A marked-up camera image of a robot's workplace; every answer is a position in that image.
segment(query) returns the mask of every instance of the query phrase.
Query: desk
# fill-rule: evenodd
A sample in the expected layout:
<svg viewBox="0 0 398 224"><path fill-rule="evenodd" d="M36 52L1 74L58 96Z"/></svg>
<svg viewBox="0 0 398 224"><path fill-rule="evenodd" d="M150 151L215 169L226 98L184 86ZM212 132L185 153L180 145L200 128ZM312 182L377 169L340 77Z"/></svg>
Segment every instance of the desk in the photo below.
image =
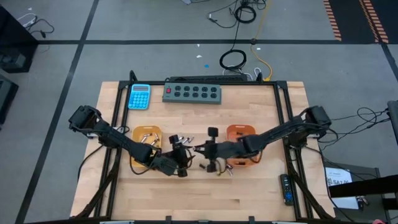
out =
<svg viewBox="0 0 398 224"><path fill-rule="evenodd" d="M293 114L299 114L308 107L304 85L302 82L288 82L288 87ZM168 137L173 134L195 136L191 143L194 145L208 139L209 126L217 127L218 141L224 141L230 124L249 124L257 133L279 125L272 86L222 85L221 105L162 103L163 88L163 85L152 86L148 110L128 111L127 126L131 131L141 125L160 127L165 152L171 150ZM104 82L99 93L96 107L108 122L112 120L117 91L118 82ZM123 91L122 107L126 92ZM281 101L286 121L284 100ZM122 112L119 111L118 126ZM318 148L313 139L308 140L308 145ZM98 146L97 139L89 140L86 156ZM83 166L71 215L82 211L98 189L104 155L105 150L98 152ZM128 153L123 150L112 219L164 220L165 216L171 215L173 220L244 221L248 216L255 216L256 221L295 220L293 207L285 206L280 188L279 176L287 172L281 140L265 148L260 164L235 168L232 177L228 173L221 177L206 173L198 166L205 161L204 157L196 155L185 178L167 177L152 170L144 175L134 175L128 165ZM319 154L303 149L302 158L308 188L326 212L334 216ZM305 217L303 197L298 187L297 193L301 214ZM105 213L108 195L108 192L104 195L101 214Z"/></svg>

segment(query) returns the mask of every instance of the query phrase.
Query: blue calculator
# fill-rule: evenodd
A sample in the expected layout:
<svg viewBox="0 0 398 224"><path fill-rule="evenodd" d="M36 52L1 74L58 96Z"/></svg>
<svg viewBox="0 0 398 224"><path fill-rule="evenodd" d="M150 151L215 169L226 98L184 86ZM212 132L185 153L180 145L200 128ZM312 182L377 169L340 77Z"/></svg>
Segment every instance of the blue calculator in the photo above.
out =
<svg viewBox="0 0 398 224"><path fill-rule="evenodd" d="M134 84L131 88L129 109L146 110L150 99L150 85Z"/></svg>

